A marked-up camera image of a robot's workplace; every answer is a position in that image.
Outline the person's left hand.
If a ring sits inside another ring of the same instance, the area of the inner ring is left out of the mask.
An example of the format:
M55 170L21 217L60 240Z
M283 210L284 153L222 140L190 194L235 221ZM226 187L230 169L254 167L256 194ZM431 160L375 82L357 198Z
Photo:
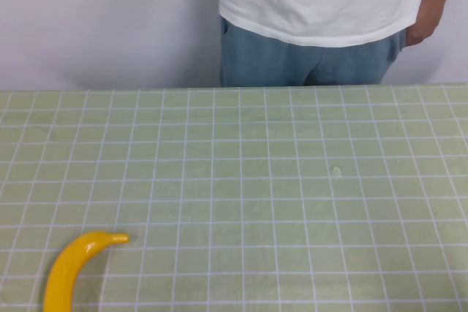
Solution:
M441 17L440 9L420 9L415 23L405 31L405 46L418 45L429 38L438 27Z

